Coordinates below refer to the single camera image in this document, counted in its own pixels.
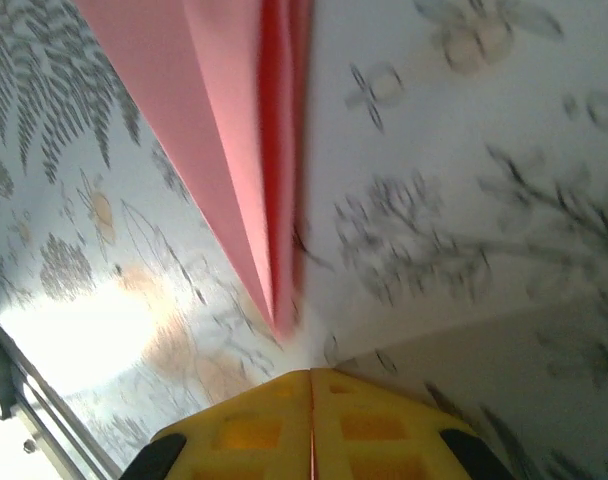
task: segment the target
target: tree branch pattern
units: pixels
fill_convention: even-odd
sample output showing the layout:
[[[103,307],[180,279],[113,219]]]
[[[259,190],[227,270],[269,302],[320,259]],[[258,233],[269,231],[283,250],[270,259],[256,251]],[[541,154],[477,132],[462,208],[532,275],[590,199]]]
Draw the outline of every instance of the tree branch pattern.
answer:
[[[9,303],[16,303],[20,307],[28,305],[33,300],[33,294],[22,287],[18,287],[9,277],[6,270],[6,261],[0,255],[0,300],[4,297]]]
[[[110,168],[113,105],[139,144],[139,111],[77,9],[61,0],[0,0],[0,138],[17,104],[20,161],[41,130],[44,172],[55,183],[64,147],[87,130]]]
[[[409,182],[375,177],[364,197],[347,195],[336,204],[344,265],[373,296],[394,304],[404,291],[427,294],[439,285],[475,301],[491,287],[498,257],[534,263],[525,284],[531,298],[563,291],[578,273],[595,278],[599,259],[608,259],[608,184],[601,198],[592,197],[590,172],[579,165],[543,187],[532,179],[545,160],[539,150],[521,162],[497,146],[488,145],[487,153],[500,175],[479,177],[478,187],[502,205],[496,220],[502,234],[527,230],[518,241],[443,227],[439,182],[417,171]]]

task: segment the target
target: flower pattern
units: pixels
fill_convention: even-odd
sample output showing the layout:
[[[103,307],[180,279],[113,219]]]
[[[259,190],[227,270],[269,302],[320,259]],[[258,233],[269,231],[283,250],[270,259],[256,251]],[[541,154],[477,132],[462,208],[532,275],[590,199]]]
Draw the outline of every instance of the flower pattern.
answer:
[[[498,257],[534,260],[524,290],[531,298],[547,297],[564,291],[574,275],[591,279],[597,258],[608,258],[608,188],[601,201],[589,196],[584,164],[545,189],[531,180],[544,162],[539,150],[519,161],[497,146],[487,146],[487,153],[501,175],[481,176],[478,186],[503,205],[497,218],[502,233],[528,230],[522,241],[450,231],[440,222],[439,182],[419,172],[408,182],[376,177],[364,199],[349,194],[335,205],[344,264],[376,298],[394,304],[404,290],[426,295],[441,285],[454,297],[477,301],[491,287]],[[538,214],[548,220],[528,228]]]
[[[91,265],[79,245],[72,246],[51,233],[40,252],[44,260],[40,280],[52,299],[74,300],[95,286]]]
[[[467,74],[505,59],[513,48],[515,29],[562,40],[559,22],[542,7],[519,0],[469,0],[468,8],[448,0],[414,0],[420,15],[439,27],[433,44],[449,67]]]

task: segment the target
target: sunlight on wall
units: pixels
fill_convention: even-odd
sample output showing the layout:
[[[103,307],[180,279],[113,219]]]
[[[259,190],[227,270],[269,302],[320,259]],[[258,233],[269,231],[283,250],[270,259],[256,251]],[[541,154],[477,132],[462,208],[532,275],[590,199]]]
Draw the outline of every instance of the sunlight on wall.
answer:
[[[112,280],[72,302],[41,299],[0,321],[60,395],[106,383],[136,361],[154,334],[146,297]]]

